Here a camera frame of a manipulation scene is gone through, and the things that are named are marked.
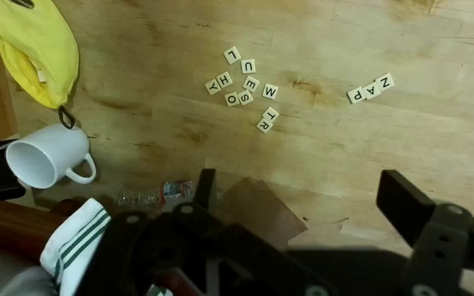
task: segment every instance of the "wooden table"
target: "wooden table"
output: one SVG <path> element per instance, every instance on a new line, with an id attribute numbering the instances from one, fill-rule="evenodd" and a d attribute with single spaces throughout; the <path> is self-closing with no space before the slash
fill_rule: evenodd
<path id="1" fill-rule="evenodd" d="M 384 168 L 474 213 L 474 0 L 56 0 L 81 47 L 71 111 L 92 139 L 101 178 L 45 199 L 148 190 L 219 170 L 221 188 L 267 181 L 310 232 L 293 245 L 407 250 L 375 209 Z M 204 84 L 222 53 L 255 58 L 280 86 L 229 109 Z M 351 106 L 346 93 L 392 73 L 397 88 Z M 56 116 L 15 93 L 22 134 Z M 268 107 L 282 117 L 255 129 Z"/>

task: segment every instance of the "yellow cloth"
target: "yellow cloth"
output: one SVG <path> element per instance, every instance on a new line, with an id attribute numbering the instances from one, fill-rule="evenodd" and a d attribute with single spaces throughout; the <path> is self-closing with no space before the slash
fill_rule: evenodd
<path id="1" fill-rule="evenodd" d="M 71 28 L 51 0 L 25 9 L 0 0 L 0 55 L 12 78 L 40 104 L 58 109 L 68 102 L 79 71 Z"/>

